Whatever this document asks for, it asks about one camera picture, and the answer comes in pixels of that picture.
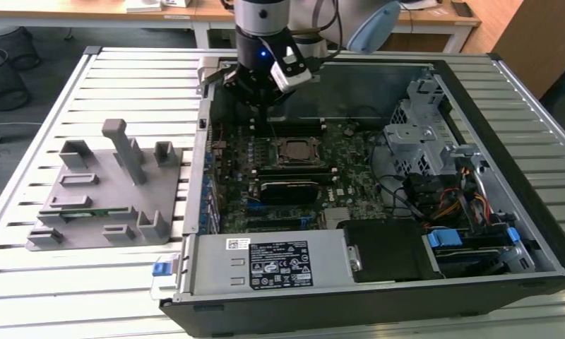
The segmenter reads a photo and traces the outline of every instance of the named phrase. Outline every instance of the metal slatted table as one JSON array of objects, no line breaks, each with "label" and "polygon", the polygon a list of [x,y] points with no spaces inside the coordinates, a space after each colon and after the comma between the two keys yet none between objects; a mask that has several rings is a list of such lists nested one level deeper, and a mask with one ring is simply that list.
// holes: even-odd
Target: metal slatted table
[{"label": "metal slatted table", "polygon": [[[31,253],[24,248],[55,182],[68,139],[114,148],[107,118],[128,121],[140,147],[184,148],[175,215],[184,217],[195,122],[198,65],[231,51],[104,48],[84,55],[0,198],[0,338],[187,338],[151,300],[152,263],[182,248],[182,223],[162,246]],[[502,61],[461,54],[384,53],[352,58],[445,59],[489,118],[565,230],[565,133]],[[467,140],[473,137],[455,114]],[[565,291],[531,297],[486,316],[302,331],[263,338],[565,338]]]}]

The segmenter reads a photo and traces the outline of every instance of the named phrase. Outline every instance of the green circuit board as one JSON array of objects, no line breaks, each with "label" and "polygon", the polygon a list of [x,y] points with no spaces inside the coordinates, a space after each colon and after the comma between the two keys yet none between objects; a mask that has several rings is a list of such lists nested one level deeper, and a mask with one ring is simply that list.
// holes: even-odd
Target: green circuit board
[{"label": "green circuit board", "polygon": [[267,227],[252,228],[250,231],[248,222],[260,220],[302,219],[302,230],[323,229],[322,212],[326,208],[336,207],[347,207],[352,219],[386,218],[384,201],[368,164],[368,154],[378,131],[356,131],[352,136],[347,136],[347,128],[347,121],[327,123],[327,132],[316,137],[320,159],[327,166],[338,169],[335,182],[319,187],[316,202],[307,205],[264,206],[251,194],[255,189],[251,171],[256,167],[271,167],[276,163],[272,145],[278,140],[256,138],[246,126],[223,126],[222,141],[214,142],[218,147],[214,151],[218,157],[222,197],[220,233],[279,230],[276,227]]}]

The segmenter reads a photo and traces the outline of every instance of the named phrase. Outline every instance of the power supply label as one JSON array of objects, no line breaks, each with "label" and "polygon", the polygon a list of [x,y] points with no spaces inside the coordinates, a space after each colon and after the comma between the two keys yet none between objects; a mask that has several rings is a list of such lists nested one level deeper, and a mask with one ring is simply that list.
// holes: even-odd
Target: power supply label
[{"label": "power supply label", "polygon": [[250,286],[254,290],[314,286],[308,242],[251,244]]}]

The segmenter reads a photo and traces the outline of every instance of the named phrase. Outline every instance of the black wire basket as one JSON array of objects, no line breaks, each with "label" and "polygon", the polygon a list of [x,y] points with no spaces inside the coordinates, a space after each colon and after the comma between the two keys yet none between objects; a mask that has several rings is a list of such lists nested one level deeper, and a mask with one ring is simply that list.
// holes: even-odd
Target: black wire basket
[{"label": "black wire basket", "polygon": [[32,69],[42,62],[31,39],[26,27],[0,26],[0,49],[7,51],[11,65],[20,71]]},{"label": "black wire basket", "polygon": [[22,76],[8,63],[8,53],[0,49],[0,111],[18,109],[31,99]]}]

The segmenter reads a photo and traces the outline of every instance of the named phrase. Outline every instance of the motherboard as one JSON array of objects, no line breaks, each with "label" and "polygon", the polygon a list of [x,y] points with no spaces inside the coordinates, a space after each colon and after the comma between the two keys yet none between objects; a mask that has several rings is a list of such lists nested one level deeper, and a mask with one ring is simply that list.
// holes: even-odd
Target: motherboard
[{"label": "motherboard", "polygon": [[370,166],[379,133],[352,120],[216,124],[219,233],[319,230],[335,228],[336,219],[386,218]]}]

